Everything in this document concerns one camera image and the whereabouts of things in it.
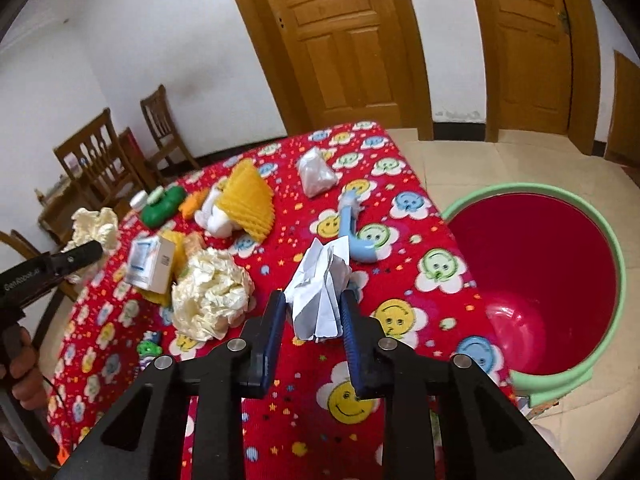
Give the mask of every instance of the finger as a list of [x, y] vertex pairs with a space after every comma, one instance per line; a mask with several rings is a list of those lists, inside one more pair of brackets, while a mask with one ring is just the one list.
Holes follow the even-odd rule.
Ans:
[[31, 346], [31, 336], [25, 327], [21, 327], [20, 330], [20, 341], [24, 346]]
[[12, 394], [18, 400], [29, 400], [40, 390], [44, 390], [42, 386], [42, 374], [40, 370], [34, 368], [19, 383], [14, 384]]
[[19, 379], [35, 366], [37, 360], [38, 355], [33, 346], [25, 346], [20, 355], [11, 361], [9, 371], [14, 378]]
[[47, 393], [43, 388], [31, 397], [31, 399], [22, 400], [20, 404], [25, 410], [37, 410], [38, 408], [44, 408], [47, 405]]

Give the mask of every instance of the white bottle cap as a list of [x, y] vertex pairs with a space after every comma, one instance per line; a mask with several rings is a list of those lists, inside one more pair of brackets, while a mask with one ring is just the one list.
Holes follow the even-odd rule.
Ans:
[[148, 195], [145, 190], [139, 191], [133, 196], [133, 198], [131, 199], [131, 202], [129, 202], [129, 205], [131, 206], [133, 211], [135, 211], [136, 213], [139, 213], [144, 209], [146, 205], [147, 196]]

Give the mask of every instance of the silver bolt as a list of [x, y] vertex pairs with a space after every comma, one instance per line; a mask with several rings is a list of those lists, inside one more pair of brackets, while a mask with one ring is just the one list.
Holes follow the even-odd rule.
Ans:
[[171, 366], [173, 362], [174, 360], [171, 359], [168, 355], [161, 355], [160, 357], [156, 358], [156, 360], [154, 361], [154, 366], [158, 370], [165, 370], [166, 368]]
[[465, 354], [455, 354], [453, 356], [453, 364], [458, 368], [469, 368], [471, 366], [471, 357]]
[[226, 344], [226, 347], [229, 348], [229, 350], [231, 350], [232, 352], [239, 352], [241, 350], [244, 350], [244, 348], [246, 347], [246, 341], [244, 339], [236, 337], [235, 339], [229, 341]]
[[383, 337], [378, 341], [378, 346], [383, 350], [395, 350], [398, 348], [398, 341], [392, 337]]

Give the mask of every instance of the wooden door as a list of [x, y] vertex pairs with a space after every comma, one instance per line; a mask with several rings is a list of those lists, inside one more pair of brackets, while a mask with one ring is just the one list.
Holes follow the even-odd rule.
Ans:
[[393, 0], [268, 0], [313, 127], [415, 126], [412, 74]]
[[496, 28], [500, 128], [566, 134], [572, 53], [564, 1], [491, 0], [491, 9], [492, 23], [481, 25]]
[[640, 168], [640, 68], [615, 51], [616, 87], [605, 158]]

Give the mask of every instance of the small cardboard box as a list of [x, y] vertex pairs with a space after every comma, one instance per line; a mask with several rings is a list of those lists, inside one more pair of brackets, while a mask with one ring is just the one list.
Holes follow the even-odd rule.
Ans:
[[171, 278], [175, 244], [161, 236], [133, 240], [124, 281], [151, 292], [164, 294]]

